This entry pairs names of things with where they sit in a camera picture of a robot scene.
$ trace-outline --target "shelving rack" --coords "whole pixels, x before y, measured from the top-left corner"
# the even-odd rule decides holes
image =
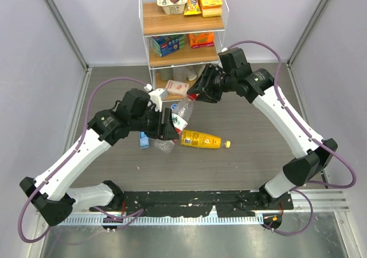
[[[224,44],[229,8],[226,0],[222,0],[222,16],[204,18],[201,14],[185,16],[183,14],[167,15],[157,5],[157,0],[139,0],[139,19],[143,32],[146,56],[148,60],[150,79],[153,87],[164,88],[166,81],[162,81],[159,70],[197,64],[218,64],[217,54]],[[214,32],[214,46],[192,49],[185,37],[185,47],[165,57],[158,57],[150,48],[152,36],[166,36],[170,34],[188,34],[200,32]],[[196,81],[187,81],[193,85]],[[180,96],[169,95],[166,101],[182,99]]]

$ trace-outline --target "concrete floor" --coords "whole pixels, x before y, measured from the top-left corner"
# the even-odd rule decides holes
[[[253,70],[258,68],[274,74],[276,64],[252,64]],[[147,66],[93,68],[87,98],[102,81],[118,76],[150,81]],[[279,85],[299,111],[285,64]],[[104,86],[92,102],[89,119],[96,112],[111,108],[131,88],[141,86],[128,81]],[[153,146],[153,140],[150,148],[140,149],[139,135],[132,132],[98,157],[73,187],[92,186],[111,179],[123,190],[258,189],[293,158],[292,153],[280,133],[253,105],[235,93],[224,93],[222,98],[218,104],[196,102],[187,128],[230,140],[229,149],[206,150],[177,144],[170,154],[164,154]]]

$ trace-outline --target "bottle label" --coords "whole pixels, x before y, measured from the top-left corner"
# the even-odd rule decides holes
[[[174,127],[176,128],[177,133],[181,136],[182,131],[188,125],[187,121],[185,121],[179,115],[172,114],[172,122]]]

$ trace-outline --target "red bottle cap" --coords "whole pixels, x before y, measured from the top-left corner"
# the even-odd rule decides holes
[[[197,95],[195,93],[192,93],[192,94],[188,95],[188,97],[191,100],[195,100],[197,98]]]

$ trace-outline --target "plastic bottle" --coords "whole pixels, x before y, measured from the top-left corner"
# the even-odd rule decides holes
[[[184,146],[192,146],[196,148],[230,148],[229,140],[222,140],[218,136],[213,136],[205,133],[184,130],[181,138],[181,144]]]
[[[181,100],[177,106],[172,110],[172,120],[176,131],[181,136],[182,131],[188,125],[188,121],[191,117],[194,108],[194,101],[196,95],[187,95]],[[161,149],[165,153],[172,151],[176,140],[160,140],[156,139],[154,146]]]

